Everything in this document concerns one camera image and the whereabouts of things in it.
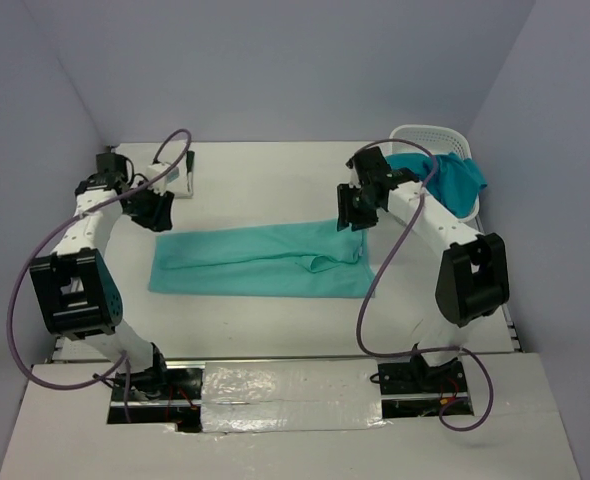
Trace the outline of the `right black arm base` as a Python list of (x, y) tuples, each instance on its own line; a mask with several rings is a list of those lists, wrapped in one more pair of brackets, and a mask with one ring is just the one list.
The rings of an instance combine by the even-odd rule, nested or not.
[(381, 360), (369, 381), (390, 399), (438, 399), (468, 392), (463, 365), (457, 359), (436, 367), (420, 355)]

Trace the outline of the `white and green t-shirt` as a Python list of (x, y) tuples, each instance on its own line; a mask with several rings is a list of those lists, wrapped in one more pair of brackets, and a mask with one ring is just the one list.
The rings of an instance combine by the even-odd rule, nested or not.
[[(124, 143), (113, 149), (117, 154), (131, 160), (133, 166), (130, 171), (135, 174), (134, 185), (138, 186), (145, 180), (151, 180), (164, 171), (183, 151), (185, 142), (180, 140), (170, 141), (157, 157), (161, 166), (154, 166), (153, 160), (159, 150), (160, 144), (153, 143)], [(152, 189), (156, 193), (171, 192), (177, 199), (191, 199), (194, 194), (193, 171), (195, 152), (189, 150), (175, 170), (163, 180), (156, 182)]]

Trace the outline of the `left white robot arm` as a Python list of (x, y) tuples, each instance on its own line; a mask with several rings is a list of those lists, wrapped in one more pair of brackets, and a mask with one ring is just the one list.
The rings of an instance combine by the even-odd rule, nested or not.
[(171, 374), (159, 348), (124, 318), (124, 304), (103, 258), (117, 220), (126, 215), (155, 233), (171, 229), (173, 193), (133, 183), (129, 159), (100, 153), (96, 172), (75, 190), (77, 220), (53, 251), (33, 259), (29, 273), (47, 330), (93, 348), (107, 360), (128, 362), (116, 382), (159, 398)]

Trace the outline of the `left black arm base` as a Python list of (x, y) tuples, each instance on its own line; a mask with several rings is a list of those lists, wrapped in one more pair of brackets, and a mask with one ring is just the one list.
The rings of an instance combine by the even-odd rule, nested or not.
[(202, 368), (168, 367), (164, 356), (155, 351), (152, 366), (136, 373), (131, 368), (128, 400), (184, 400), (195, 408), (201, 400)]

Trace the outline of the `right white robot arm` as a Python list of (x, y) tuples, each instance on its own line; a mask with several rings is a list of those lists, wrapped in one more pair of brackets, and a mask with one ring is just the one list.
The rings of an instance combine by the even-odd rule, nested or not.
[(428, 182), (407, 168), (394, 169), (378, 143), (358, 150), (346, 163), (351, 179), (337, 187), (338, 230), (360, 231), (377, 225), (380, 212), (391, 214), (404, 229), (379, 267), (385, 270), (410, 234), (439, 257), (435, 302), (436, 325), (416, 342), (409, 355), (422, 355), (410, 366), (410, 380), (431, 391), (445, 376), (443, 364), (464, 352), (474, 322), (493, 315), (510, 297), (504, 240), (461, 222), (427, 188)]

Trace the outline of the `light mint t-shirt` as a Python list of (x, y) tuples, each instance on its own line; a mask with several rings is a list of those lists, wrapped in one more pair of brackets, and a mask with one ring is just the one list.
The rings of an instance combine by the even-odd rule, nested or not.
[(374, 273), (364, 231), (324, 220), (161, 235), (148, 289), (158, 294), (362, 298)]

